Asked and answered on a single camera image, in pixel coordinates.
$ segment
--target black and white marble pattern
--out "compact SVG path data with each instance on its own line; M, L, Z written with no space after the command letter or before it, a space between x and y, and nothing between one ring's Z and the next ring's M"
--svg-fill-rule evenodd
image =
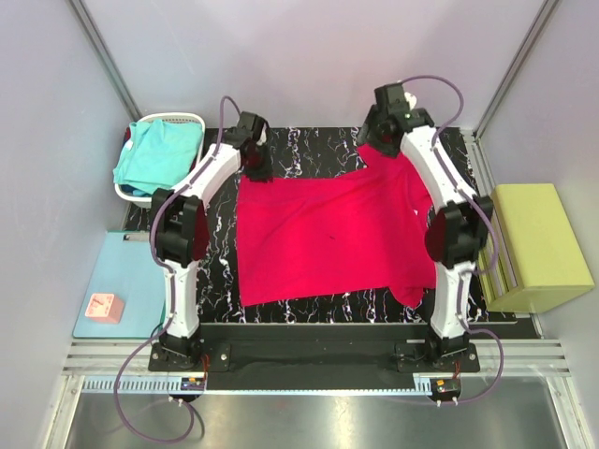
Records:
M270 151L275 177L333 178L364 168L356 151L357 128L275 128ZM212 142L208 130L206 142ZM472 167L458 128L446 129L441 140L459 173L475 185ZM416 309L404 307L386 288L333 296L289 299L244 308L237 282L237 216L240 175L231 177L211 202L212 236L197 278L203 323L415 323L430 316L434 291L426 291ZM147 210L132 206L126 230L149 230ZM469 314L475 321L513 320L512 314L488 314L478 279L473 279Z

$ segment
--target white basket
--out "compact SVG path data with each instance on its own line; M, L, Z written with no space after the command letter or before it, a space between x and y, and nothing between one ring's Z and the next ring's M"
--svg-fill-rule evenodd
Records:
M197 149L197 158L196 164L202 158L202 147L204 145L204 133L206 132L206 124L202 120L202 118L196 114L189 114L187 112L168 112L164 114L152 114L146 115L145 117L139 119L140 122L153 122L154 120L162 119L164 122L169 123L199 123L202 127L202 139L199 141L199 148ZM132 196L128 195L121 190L121 186L119 184L114 184L114 190L116 195L120 196L122 199L125 199L136 206L141 208L148 209L152 203L151 196Z

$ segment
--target yellow foam block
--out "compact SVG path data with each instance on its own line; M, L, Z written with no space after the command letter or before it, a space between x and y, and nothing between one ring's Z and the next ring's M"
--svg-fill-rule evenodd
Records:
M594 287L553 184L503 184L491 195L518 286L492 311L547 311Z

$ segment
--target pink object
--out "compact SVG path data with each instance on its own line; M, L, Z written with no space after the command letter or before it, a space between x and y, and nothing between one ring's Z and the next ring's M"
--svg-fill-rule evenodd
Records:
M85 316L98 323L116 325L123 314L123 300L112 293L94 293L87 305Z
M335 179L241 180L241 303L389 287L409 307L434 288L424 246L431 198L400 155L358 149L367 168Z

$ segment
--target wire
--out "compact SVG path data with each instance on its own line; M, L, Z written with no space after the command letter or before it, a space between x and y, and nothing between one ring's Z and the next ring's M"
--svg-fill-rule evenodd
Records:
M187 386L186 389L187 390L198 390L198 391L201 391L202 393L204 393L204 391L206 391L206 385L208 382L208 367L210 366L210 359L207 354L202 354L202 356L200 357L200 360L202 362L202 367L204 370L204 379L202 379L202 381L198 385Z
M142 415L144 415L150 409L157 407L158 405L161 405L161 404L166 404L168 402L172 402L172 401L167 398L161 398L161 399L155 400L155 401L149 403L148 405L146 405L145 407L143 407L142 409L138 410L138 412L133 417L129 418L129 421L133 421L133 420L141 417ZM97 413L94 413L94 409L92 409L91 413L90 413L90 421L92 423L92 427L94 428L94 430L100 435L110 435L111 433L117 432L117 431L121 430L122 428L124 428L124 424L121 423L120 425L118 425L116 427L105 430L94 420L94 414L97 414Z
M420 360L424 360L424 357L426 357L426 353L419 356L419 357L412 357L410 355L404 355L403 357L400 357L400 360L407 360L410 363L416 363L419 362Z
M162 323L158 323L158 324L156 325L156 327L155 327L155 328L153 329L153 331L150 333L150 337L153 337L153 334L155 334L155 333L156 333L156 330L158 330L158 328L159 328L161 325L162 325Z
M492 390L494 390L497 387L497 384L499 383L499 381L502 377L502 374L504 372L504 347L503 347L502 342L499 339L499 337L497 337L497 335L494 332L492 332L488 329L471 330L470 327L468 327L468 323L463 319L462 309L461 309L461 296L462 296L463 287L464 287L464 280L463 280L464 276L468 275L468 274L478 274L478 275L485 274L485 273L491 271L492 269L494 269L495 266L497 265L497 260L499 258L499 245L498 245L497 235L495 234L495 230L493 229L493 226L491 225L489 218L487 218L487 215L485 214L485 212L482 209L480 209L480 207L476 204L476 202L472 198L470 198L468 195L466 195L463 190L460 189L458 181L453 177L453 175L451 174L451 171L449 170L449 167L443 160L442 155L439 153L439 150L436 148L436 143L437 143L437 140L438 140L439 136L441 135L441 133L448 126L450 126L452 123L454 123L458 119L458 117L460 117L460 114L464 109L464 95L461 93L461 90L458 88L458 86L456 86L453 82L451 82L450 80L448 80L446 78L439 77L437 75L417 75L414 77L406 78L405 80L401 80L400 83L404 84L406 82L415 81L415 80L438 80L438 81L441 81L443 84L446 84L447 86L451 87L453 89L453 91L458 95L458 99L460 101L458 111L454 114L453 117L451 117L449 120L444 122L441 126L439 126L437 131L434 133L434 135L432 136L432 140L431 140L431 150L434 152L434 154L437 158L437 161L439 162L439 164L441 165L441 168L443 169L443 171L445 172L445 174L451 181L451 184L453 185L453 187L456 189L456 191L460 194L460 196L462 198L464 198L466 201L468 201L468 203L470 203L470 206L472 206L472 208L480 216L480 219L483 221L483 223L489 230L489 234L490 234L491 240L493 242L493 256L491 257L491 260L490 260L487 268L483 269L483 270L479 270L476 268L475 269L465 269L463 272L460 273L460 278L458 280L458 309L456 310L456 312L457 312L458 320L460 321L461 326L463 327L464 331L469 333L470 335L486 334L486 335L490 336L497 342L497 348L499 349L499 368L497 369L497 375L495 376L495 378L493 379L493 381L491 382L489 387L487 389L485 389L482 393L479 393L478 395L475 395L472 398L462 399L460 401L460 404L468 404L468 403L475 402L475 401L485 397Z
M158 231L158 223L164 216L167 208L170 207L170 205L182 193L184 193L195 181L197 181L197 179L201 176L201 174L204 171L206 171L206 168L210 165L210 163L214 160L216 155L219 153L220 147L221 147L221 142L223 141L223 133L224 133L224 129L225 129L225 102L227 100L233 105L235 110L239 114L241 114L239 107L237 106L235 101L233 101L233 99L230 96L224 95L221 98L220 111L219 111L218 136L216 138L216 148L214 149L214 153L211 156L200 161L200 167L197 169L197 173L194 176L192 176L192 178L189 180L189 182L187 184L185 184L183 187L181 187L179 190L177 190L173 195L171 195L164 202L164 204L160 207L160 209L158 209L158 212L156 213L156 216L152 222L152 228L150 229L150 249L152 251L152 259L154 260L156 265L164 268L168 272L168 281L170 283L170 311L168 312L168 315L167 315L167 317L168 317L167 322L165 323L165 325L162 327L162 329L156 335L151 335L149 339L144 341L138 348L136 348L129 355L129 357L123 362L122 366L119 369L119 372L116 375L114 387L112 389L112 396L114 397L114 405L116 407L116 412L119 414L119 417L121 418L121 421L123 421L124 426L129 431L131 431L131 433L137 435L138 437L142 438L143 440L145 440L147 442L157 442L160 444L175 444L178 442L182 442L191 433L191 430L194 426L194 420L195 420L194 410L195 409L187 402L184 402L181 400L179 403L181 405L184 405L186 407L187 411L189 412L189 416L190 416L189 428L180 437L173 438L170 440L162 440L162 439L150 437L150 436L140 432L136 428L134 428L133 425L127 420L126 416L124 415L123 408L121 407L121 401L119 400L118 389L119 389L119 385L121 383L121 377L123 376L124 370L126 369L127 365L129 365L129 363L131 363L131 360L133 360L135 358L135 356L137 354L139 354L139 352L144 347L146 347L148 344L152 343L152 341L154 339L159 338L161 335L163 335L165 332L167 332L168 328L172 325L172 322L174 320L174 317L175 317L175 270L170 265L161 261L158 258L158 255L156 253L155 243L156 243L156 234Z
M199 440L202 441L204 439L204 435L206 435L206 426L204 426L204 420L202 419L202 415L196 410L196 408L190 404L190 407L194 411L194 415L196 416L197 421L199 422L200 432L199 432Z
M207 369L207 367L208 367L208 365L209 365L209 364L208 364L207 362L205 362L205 361L204 361L204 355L205 355L205 356L206 356L206 358L208 359L208 355L207 355L207 354L202 354L202 355L199 357L199 360L198 360L196 363L194 363L194 364L193 364L191 367L188 367L188 368L183 368L183 369L186 369L186 370L188 370L188 371L193 371L193 370L195 370L195 369L196 369L196 368L199 366L199 364L201 363L201 364L202 364L202 367L203 367L203 372L204 372L204 375L206 375L206 377L208 377L208 369Z
M460 361L457 360L456 361L456 372L453 373L453 378L458 379L459 376L460 376Z

